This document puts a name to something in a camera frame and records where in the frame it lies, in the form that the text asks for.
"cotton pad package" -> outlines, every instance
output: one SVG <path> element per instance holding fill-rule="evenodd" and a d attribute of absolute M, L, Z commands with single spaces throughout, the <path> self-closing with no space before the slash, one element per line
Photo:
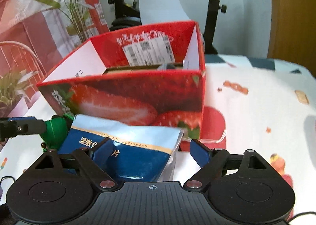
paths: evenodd
<path fill-rule="evenodd" d="M 111 138 L 112 154 L 103 160 L 105 165 L 102 168 L 114 180 L 168 181 L 173 177 L 175 153 L 183 134 L 181 128 L 128 126 L 79 114 L 58 153 L 69 154 L 78 148 L 92 148 L 105 138 Z"/>

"cardboard box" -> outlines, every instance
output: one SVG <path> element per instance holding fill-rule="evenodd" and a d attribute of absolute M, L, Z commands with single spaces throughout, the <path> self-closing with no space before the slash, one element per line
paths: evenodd
<path fill-rule="evenodd" d="M 71 52 L 37 87 L 57 114 L 81 113 L 133 126 L 186 127 L 189 136 L 198 138 L 205 92 L 200 35 L 194 21 L 105 33 Z M 182 69 L 105 73 L 113 67 L 174 62 L 183 62 Z"/>

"gold stripe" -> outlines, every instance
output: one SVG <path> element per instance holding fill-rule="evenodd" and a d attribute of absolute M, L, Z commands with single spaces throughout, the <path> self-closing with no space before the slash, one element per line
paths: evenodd
<path fill-rule="evenodd" d="M 99 135 L 105 138 L 111 138 L 111 140 L 114 140 L 116 142 L 119 142 L 121 144 L 127 145 L 127 146 L 133 146 L 133 147 L 139 147 L 139 148 L 143 148 L 143 149 L 151 149 L 151 150 L 157 150 L 157 151 L 161 151 L 164 153 L 167 153 L 169 155 L 172 154 L 172 150 L 169 148 L 164 148 L 161 146 L 155 146 L 155 145 L 150 145 L 150 144 L 142 144 L 142 143 L 137 143 L 137 142 L 132 142 L 132 141 L 127 141 L 124 140 L 122 138 L 118 138 L 115 136 L 112 136 L 110 134 L 104 133 L 104 132 L 100 132 L 100 131 L 95 131 L 95 130 L 90 130 L 90 129 L 83 129 L 83 128 L 78 128 L 75 126 L 71 127 L 72 129 L 77 129 L 77 130 L 81 130 L 81 131 L 85 131 L 85 132 L 89 132 L 89 133 L 93 133 L 95 135 Z"/>

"brown wooden panel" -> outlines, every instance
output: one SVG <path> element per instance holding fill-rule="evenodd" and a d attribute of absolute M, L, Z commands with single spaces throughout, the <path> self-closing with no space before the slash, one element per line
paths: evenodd
<path fill-rule="evenodd" d="M 272 0 L 268 57 L 303 65 L 316 76 L 316 0 Z"/>

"black wire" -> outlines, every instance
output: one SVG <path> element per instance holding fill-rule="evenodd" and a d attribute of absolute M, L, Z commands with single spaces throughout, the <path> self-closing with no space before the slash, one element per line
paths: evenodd
<path fill-rule="evenodd" d="M 13 181 L 15 182 L 15 178 L 14 178 L 14 177 L 12 177 L 12 176 L 3 176 L 3 177 L 1 178 L 1 180 L 0 180 L 0 187 L 1 187 L 2 181 L 3 181 L 4 179 L 13 179 Z"/>
<path fill-rule="evenodd" d="M 309 214 L 316 215 L 316 212 L 310 211 L 310 212 L 303 212 L 303 213 L 296 214 L 296 215 L 294 215 L 291 219 L 289 219 L 289 220 L 287 221 L 287 223 L 289 224 L 291 221 L 293 221 L 293 220 L 296 219 L 297 217 L 300 217 L 300 216 L 303 216 L 303 215 L 309 215 Z"/>

